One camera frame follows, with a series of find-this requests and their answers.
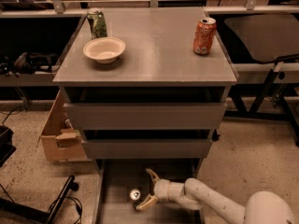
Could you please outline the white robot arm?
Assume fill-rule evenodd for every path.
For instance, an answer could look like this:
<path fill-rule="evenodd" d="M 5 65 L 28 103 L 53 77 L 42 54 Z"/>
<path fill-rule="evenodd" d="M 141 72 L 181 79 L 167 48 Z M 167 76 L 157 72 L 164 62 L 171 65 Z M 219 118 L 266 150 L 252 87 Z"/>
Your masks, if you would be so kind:
<path fill-rule="evenodd" d="M 146 172 L 153 183 L 153 195 L 149 194 L 135 208 L 138 211 L 151 208 L 157 202 L 176 203 L 193 211 L 206 204 L 228 224 L 295 224 L 290 206 L 273 192 L 256 192 L 242 206 L 198 179 L 188 178 L 179 183 L 160 178 L 150 168 Z"/>

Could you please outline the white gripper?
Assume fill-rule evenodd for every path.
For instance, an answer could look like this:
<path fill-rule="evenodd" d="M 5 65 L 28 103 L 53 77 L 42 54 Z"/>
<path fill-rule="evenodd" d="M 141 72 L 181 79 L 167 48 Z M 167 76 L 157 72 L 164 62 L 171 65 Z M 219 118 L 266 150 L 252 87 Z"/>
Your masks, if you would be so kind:
<path fill-rule="evenodd" d="M 184 184 L 179 182 L 172 182 L 160 177 L 150 168 L 146 169 L 152 183 L 154 184 L 154 194 L 148 195 L 143 202 L 136 206 L 137 211 L 143 211 L 151 208 L 158 200 L 162 202 L 176 202 L 179 203 L 184 194 Z"/>

